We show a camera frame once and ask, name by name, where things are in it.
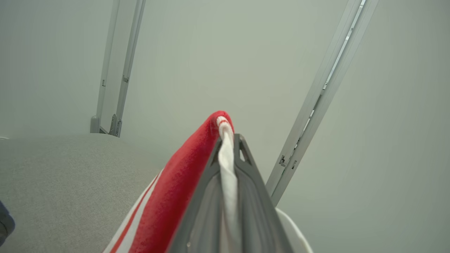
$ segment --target white fabric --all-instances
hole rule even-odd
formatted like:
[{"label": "white fabric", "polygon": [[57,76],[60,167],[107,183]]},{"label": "white fabric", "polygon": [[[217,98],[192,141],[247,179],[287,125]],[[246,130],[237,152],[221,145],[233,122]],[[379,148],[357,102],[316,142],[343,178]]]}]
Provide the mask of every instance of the white fabric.
[{"label": "white fabric", "polygon": [[278,208],[275,209],[294,253],[313,253],[311,246],[294,221],[285,212]]},{"label": "white fabric", "polygon": [[234,172],[234,134],[230,123],[225,117],[217,118],[222,146],[219,150],[220,178],[224,195],[225,227],[228,246],[231,252],[242,250],[242,237],[238,217],[238,179]]}]

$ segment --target gray upholstered seat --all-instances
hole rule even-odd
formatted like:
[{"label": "gray upholstered seat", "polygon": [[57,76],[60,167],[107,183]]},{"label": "gray upholstered seat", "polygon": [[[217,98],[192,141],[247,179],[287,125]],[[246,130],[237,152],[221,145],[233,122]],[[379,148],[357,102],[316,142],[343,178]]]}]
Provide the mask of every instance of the gray upholstered seat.
[{"label": "gray upholstered seat", "polygon": [[0,200],[16,222],[0,253],[101,252],[162,169],[152,161],[105,134],[0,140]]}]

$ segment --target metal frame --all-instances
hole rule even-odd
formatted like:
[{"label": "metal frame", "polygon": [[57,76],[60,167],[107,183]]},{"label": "metal frame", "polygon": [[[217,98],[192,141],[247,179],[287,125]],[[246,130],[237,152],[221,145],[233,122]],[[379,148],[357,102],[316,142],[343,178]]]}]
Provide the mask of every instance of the metal frame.
[{"label": "metal frame", "polygon": [[377,3],[378,0],[348,1],[322,64],[266,183],[266,189],[275,206],[336,94]]},{"label": "metal frame", "polygon": [[108,76],[109,58],[111,57],[111,49],[113,48],[114,32],[116,30],[117,13],[119,12],[120,0],[114,0],[112,3],[111,18],[109,20],[108,36],[106,38],[105,55],[103,58],[102,76],[100,77],[99,100],[97,102],[97,112],[90,120],[90,132],[100,132],[100,120],[102,118],[103,101],[105,99],[106,77]]},{"label": "metal frame", "polygon": [[120,137],[122,129],[122,116],[125,107],[126,92],[128,91],[128,83],[130,81],[131,68],[135,57],[136,44],[138,42],[139,29],[144,14],[144,6],[146,0],[138,0],[136,2],[135,14],[131,25],[130,38],[128,40],[128,48],[126,49],[125,65],[123,67],[122,81],[120,85],[119,101],[117,103],[116,114],[112,117],[111,129],[109,134]]}]

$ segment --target white wall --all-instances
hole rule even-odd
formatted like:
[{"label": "white wall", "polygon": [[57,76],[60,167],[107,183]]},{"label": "white wall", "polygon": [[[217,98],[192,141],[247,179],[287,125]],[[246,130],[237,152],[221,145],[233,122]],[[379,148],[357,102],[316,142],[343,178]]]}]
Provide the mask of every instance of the white wall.
[{"label": "white wall", "polygon": [[130,38],[131,24],[136,8],[136,0],[120,0],[117,13],[116,28],[109,59],[108,76],[106,78],[105,97],[103,101],[100,126],[109,131],[111,119],[117,111],[120,85],[122,83],[123,67],[126,49]]},{"label": "white wall", "polygon": [[0,1],[0,136],[89,133],[112,0]]},{"label": "white wall", "polygon": [[147,1],[121,138],[160,157],[162,168],[225,110],[266,181],[346,4]]},{"label": "white wall", "polygon": [[315,252],[450,252],[449,12],[379,1],[278,204]]}]

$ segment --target dark object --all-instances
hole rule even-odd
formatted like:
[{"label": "dark object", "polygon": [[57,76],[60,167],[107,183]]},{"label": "dark object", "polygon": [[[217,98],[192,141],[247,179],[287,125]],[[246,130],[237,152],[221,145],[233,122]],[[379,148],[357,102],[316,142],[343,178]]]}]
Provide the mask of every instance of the dark object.
[{"label": "dark object", "polygon": [[8,210],[0,201],[0,246],[6,240],[16,227],[13,218],[9,215]]},{"label": "dark object", "polygon": [[[172,239],[169,253],[220,251],[223,206],[220,166],[217,160],[220,146],[219,138]],[[239,134],[234,135],[234,168],[239,187],[242,252],[292,253],[247,143]]]}]

